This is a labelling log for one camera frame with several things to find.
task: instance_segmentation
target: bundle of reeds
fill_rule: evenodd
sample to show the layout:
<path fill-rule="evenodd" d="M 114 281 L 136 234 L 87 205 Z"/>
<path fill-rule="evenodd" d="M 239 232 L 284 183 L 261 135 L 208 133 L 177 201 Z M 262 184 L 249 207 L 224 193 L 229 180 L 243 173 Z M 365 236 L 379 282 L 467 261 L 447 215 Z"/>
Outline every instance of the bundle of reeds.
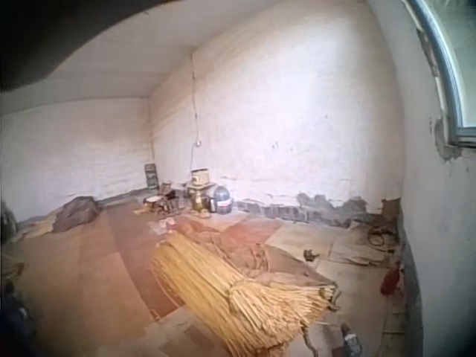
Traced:
<path fill-rule="evenodd" d="M 329 306 L 335 286 L 264 286 L 206 248 L 174 233 L 153 252 L 151 269 L 233 356 L 281 356 Z"/>

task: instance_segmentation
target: white ceiling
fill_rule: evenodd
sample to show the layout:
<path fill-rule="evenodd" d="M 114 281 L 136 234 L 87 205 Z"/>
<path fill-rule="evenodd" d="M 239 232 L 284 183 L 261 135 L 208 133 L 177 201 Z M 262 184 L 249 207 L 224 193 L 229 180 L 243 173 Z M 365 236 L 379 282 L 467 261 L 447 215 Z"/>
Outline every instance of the white ceiling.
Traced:
<path fill-rule="evenodd" d="M 2 93 L 1 111 L 88 98 L 147 97 L 195 48 L 283 1 L 184 0 L 154 7 L 96 36 L 46 79 Z"/>

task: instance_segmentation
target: window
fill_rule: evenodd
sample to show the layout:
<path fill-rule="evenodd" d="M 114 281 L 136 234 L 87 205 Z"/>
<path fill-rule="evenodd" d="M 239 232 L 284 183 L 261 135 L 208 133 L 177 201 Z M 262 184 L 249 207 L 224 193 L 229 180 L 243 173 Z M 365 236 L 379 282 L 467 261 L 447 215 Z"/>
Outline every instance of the window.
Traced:
<path fill-rule="evenodd" d="M 476 147 L 476 0 L 408 0 L 428 37 L 453 145 Z"/>

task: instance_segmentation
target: window frame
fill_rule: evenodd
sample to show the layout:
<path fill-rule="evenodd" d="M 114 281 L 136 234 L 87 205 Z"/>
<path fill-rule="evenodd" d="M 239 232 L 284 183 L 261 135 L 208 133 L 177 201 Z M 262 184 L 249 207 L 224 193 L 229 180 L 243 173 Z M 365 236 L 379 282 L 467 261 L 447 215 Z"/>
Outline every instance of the window frame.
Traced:
<path fill-rule="evenodd" d="M 458 86 L 458 69 L 453 65 L 451 50 L 441 36 L 439 26 L 434 21 L 431 11 L 425 0 L 402 0 L 411 12 L 416 26 L 428 38 L 435 63 L 430 60 L 429 65 L 437 67 L 435 80 L 441 80 L 442 88 L 439 89 L 440 103 L 446 118 L 443 122 L 447 126 L 448 144 L 459 147 L 476 147 L 476 126 L 463 125 L 463 94 Z"/>

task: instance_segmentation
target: floor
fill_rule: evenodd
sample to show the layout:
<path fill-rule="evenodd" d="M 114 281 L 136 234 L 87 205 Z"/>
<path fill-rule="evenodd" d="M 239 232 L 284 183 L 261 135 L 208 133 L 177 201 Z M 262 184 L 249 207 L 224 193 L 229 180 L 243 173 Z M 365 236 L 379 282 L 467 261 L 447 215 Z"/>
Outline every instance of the floor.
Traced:
<path fill-rule="evenodd" d="M 164 236 L 156 216 L 135 215 L 136 201 L 107 207 L 92 223 L 62 234 L 23 239 L 19 289 L 38 321 L 38 342 L 49 356 L 228 356 L 217 338 L 162 291 L 147 270 L 148 254 Z M 365 356 L 403 356 L 404 295 L 379 292 L 388 270 L 343 259 L 349 230 L 267 219 L 234 211 L 200 219 L 175 217 L 177 225 L 219 231 L 226 239 L 274 245 L 303 260 L 303 249 L 320 257 L 317 272 L 335 280 L 340 309 L 310 329 L 319 356 L 342 345 L 338 325 L 347 322 Z M 289 356 L 311 356 L 302 337 Z"/>

